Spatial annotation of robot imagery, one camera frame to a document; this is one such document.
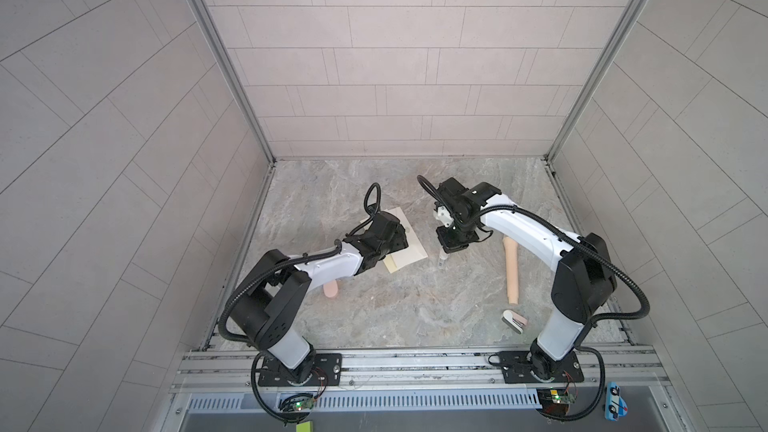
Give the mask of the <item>cream white envelope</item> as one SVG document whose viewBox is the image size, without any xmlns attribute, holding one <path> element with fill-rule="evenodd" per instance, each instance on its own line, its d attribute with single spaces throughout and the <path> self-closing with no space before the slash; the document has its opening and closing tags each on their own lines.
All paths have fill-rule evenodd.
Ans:
<svg viewBox="0 0 768 432">
<path fill-rule="evenodd" d="M 421 244 L 421 241 L 418 239 L 418 236 L 416 235 L 413 227 L 406 218 L 402 209 L 400 207 L 396 207 L 389 209 L 388 212 L 395 215 L 400 220 L 401 225 L 405 229 L 406 241 L 408 244 L 405 249 L 389 254 L 392 256 L 397 266 L 399 267 L 398 270 L 426 259 L 428 254 Z"/>
</svg>

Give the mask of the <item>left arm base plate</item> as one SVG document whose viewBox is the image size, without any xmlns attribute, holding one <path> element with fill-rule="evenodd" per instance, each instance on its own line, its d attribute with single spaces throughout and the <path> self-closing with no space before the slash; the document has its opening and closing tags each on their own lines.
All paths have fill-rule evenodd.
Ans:
<svg viewBox="0 0 768 432">
<path fill-rule="evenodd" d="M 311 352 L 295 369 L 272 356 L 256 363 L 259 387 L 338 386 L 343 356 L 340 353 Z"/>
</svg>

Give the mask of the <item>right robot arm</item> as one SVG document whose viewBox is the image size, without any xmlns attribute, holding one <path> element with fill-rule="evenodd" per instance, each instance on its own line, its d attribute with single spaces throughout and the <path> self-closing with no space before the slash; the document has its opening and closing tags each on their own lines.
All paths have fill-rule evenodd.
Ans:
<svg viewBox="0 0 768 432">
<path fill-rule="evenodd" d="M 527 249 L 554 272 L 550 297 L 554 310 L 533 341 L 525 364 L 539 382 L 558 378 L 591 329 L 605 320 L 638 320 L 650 312 L 650 302 L 624 271 L 610 261 L 605 241 L 565 231 L 516 204 L 502 191 L 482 182 L 473 188 L 449 178 L 434 186 L 417 181 L 435 200 L 434 216 L 442 250 L 451 254 L 480 241 L 478 232 L 498 232 Z M 600 313 L 623 282 L 635 295 L 639 309 Z"/>
</svg>

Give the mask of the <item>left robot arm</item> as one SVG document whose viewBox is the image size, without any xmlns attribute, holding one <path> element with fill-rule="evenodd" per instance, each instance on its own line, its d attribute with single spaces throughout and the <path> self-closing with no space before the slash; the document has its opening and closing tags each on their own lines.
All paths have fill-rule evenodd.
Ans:
<svg viewBox="0 0 768 432">
<path fill-rule="evenodd" d="M 312 374 L 316 351 L 293 328 L 306 294 L 334 280 L 354 277 L 408 247 L 401 221 L 377 212 L 330 250 L 290 257 L 265 253 L 227 299 L 219 335 L 266 352 L 293 384 Z"/>
</svg>

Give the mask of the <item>yellow envelope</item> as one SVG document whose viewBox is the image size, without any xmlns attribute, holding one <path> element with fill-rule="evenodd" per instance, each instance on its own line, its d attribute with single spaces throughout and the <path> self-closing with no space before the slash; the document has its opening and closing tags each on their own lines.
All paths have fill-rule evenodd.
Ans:
<svg viewBox="0 0 768 432">
<path fill-rule="evenodd" d="M 397 266 L 395 260 L 392 258 L 391 255 L 387 255 L 384 258 L 383 263 L 390 273 L 394 273 L 399 269 L 399 267 Z"/>
</svg>

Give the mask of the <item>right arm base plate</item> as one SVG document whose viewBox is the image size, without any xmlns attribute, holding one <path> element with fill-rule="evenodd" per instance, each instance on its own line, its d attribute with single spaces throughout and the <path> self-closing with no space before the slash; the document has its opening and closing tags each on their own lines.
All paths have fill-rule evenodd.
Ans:
<svg viewBox="0 0 768 432">
<path fill-rule="evenodd" d="M 488 359 L 500 368 L 506 384 L 581 383 L 584 374 L 575 350 L 559 361 L 546 353 L 530 351 L 501 351 Z"/>
</svg>

